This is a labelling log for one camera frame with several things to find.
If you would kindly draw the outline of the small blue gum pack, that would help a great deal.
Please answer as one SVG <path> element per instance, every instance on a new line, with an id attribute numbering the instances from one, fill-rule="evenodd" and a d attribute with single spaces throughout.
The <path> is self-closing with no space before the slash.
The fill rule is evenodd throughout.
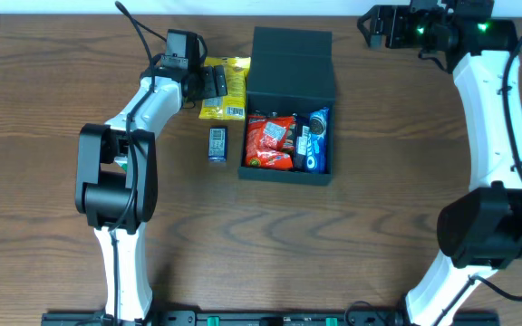
<path id="1" fill-rule="evenodd" d="M 208 160 L 225 162 L 227 160 L 227 127 L 215 126 L 209 129 Z"/>

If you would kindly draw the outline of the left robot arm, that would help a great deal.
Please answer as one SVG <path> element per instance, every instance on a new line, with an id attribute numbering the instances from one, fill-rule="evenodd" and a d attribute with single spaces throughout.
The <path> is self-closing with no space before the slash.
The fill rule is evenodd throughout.
<path id="1" fill-rule="evenodd" d="M 145 234 L 158 200 L 157 137 L 184 96 L 227 94 L 221 65 L 184 73 L 180 81 L 174 70 L 156 73 L 140 79 L 121 112 L 103 124 L 85 124 L 79 135 L 74 202 L 101 247 L 107 283 L 102 325 L 146 325 L 151 318 Z"/>

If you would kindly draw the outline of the red snack bag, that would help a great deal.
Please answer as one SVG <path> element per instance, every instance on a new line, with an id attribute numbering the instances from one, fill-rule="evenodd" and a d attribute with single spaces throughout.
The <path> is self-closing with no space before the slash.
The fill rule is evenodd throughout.
<path id="1" fill-rule="evenodd" d="M 292 169 L 292 157 L 283 148 L 287 132 L 294 121 L 293 116 L 270 118 L 250 115 L 247 121 L 245 166 L 273 170 Z"/>

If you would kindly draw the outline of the black box container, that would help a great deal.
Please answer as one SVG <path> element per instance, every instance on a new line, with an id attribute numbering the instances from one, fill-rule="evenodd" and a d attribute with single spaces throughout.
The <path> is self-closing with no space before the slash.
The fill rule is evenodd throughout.
<path id="1" fill-rule="evenodd" d="M 246 108 L 255 113 L 308 117 L 312 112 L 329 110 L 325 172 L 279 171 L 250 168 L 246 151 L 241 152 L 237 170 L 241 179 L 277 183 L 327 186 L 334 176 L 334 131 L 336 79 L 332 59 L 333 35 L 330 32 L 257 26 L 253 35 L 251 65 L 246 79 Z"/>

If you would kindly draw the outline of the Haribo candy bag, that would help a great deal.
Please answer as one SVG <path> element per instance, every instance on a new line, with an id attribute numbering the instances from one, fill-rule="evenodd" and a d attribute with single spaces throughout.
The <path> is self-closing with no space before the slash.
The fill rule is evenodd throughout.
<path id="1" fill-rule="evenodd" d="M 297 117 L 296 113 L 293 114 L 281 114 L 278 112 L 261 112 L 261 111 L 254 111 L 253 113 L 249 114 L 248 117 L 250 119 L 281 119 L 281 118 L 292 118 L 295 119 Z"/>

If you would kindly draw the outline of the dark blue bar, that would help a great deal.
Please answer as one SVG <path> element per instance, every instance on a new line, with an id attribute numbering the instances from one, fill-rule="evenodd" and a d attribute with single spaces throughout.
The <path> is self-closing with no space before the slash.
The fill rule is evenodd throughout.
<path id="1" fill-rule="evenodd" d="M 295 116 L 294 170 L 304 171 L 307 155 L 307 141 L 310 136 L 309 119 Z"/>

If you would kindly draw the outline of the yellow snack bag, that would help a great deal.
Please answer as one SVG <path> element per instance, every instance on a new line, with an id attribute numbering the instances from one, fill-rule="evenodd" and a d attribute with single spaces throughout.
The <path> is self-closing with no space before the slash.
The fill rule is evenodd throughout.
<path id="1" fill-rule="evenodd" d="M 208 57 L 206 66 L 224 67 L 227 94 L 203 100 L 199 118 L 201 120 L 244 120 L 246 108 L 247 76 L 250 57 Z"/>

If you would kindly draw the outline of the blue Oreo pack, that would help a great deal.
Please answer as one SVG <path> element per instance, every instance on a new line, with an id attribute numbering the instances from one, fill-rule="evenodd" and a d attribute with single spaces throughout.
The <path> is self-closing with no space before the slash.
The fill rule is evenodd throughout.
<path id="1" fill-rule="evenodd" d="M 305 171 L 323 174 L 326 168 L 326 145 L 329 109 L 323 107 L 310 114 Z"/>

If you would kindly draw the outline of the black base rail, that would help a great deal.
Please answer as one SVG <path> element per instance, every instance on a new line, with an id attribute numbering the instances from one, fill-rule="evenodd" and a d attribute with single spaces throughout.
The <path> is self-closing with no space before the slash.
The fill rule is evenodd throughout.
<path id="1" fill-rule="evenodd" d="M 48 312 L 42 315 L 42 326 L 114 325 L 101 312 Z M 358 310 L 347 314 L 337 312 L 150 312 L 146 320 L 119 321 L 118 325 L 153 326 L 373 326 L 410 325 L 392 311 Z M 454 326 L 498 326 L 494 312 L 459 312 Z"/>

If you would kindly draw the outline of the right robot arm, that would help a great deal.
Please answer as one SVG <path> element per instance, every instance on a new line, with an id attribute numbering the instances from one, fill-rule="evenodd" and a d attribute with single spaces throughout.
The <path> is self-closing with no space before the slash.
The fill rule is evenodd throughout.
<path id="1" fill-rule="evenodd" d="M 480 285 L 522 259 L 522 33 L 493 16 L 490 1 L 375 5 L 357 21 L 371 48 L 413 48 L 452 75 L 470 148 L 469 191 L 439 215 L 439 252 L 386 325 L 490 324 L 460 306 Z"/>

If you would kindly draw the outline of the green bar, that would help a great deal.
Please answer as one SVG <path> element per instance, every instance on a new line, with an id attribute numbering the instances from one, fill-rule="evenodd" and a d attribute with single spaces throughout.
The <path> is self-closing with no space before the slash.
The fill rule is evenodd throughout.
<path id="1" fill-rule="evenodd" d="M 128 169 L 128 159 L 126 157 L 120 157 L 120 156 L 117 156 L 115 159 L 114 159 L 114 162 L 120 167 L 123 169 L 124 172 L 127 171 Z"/>

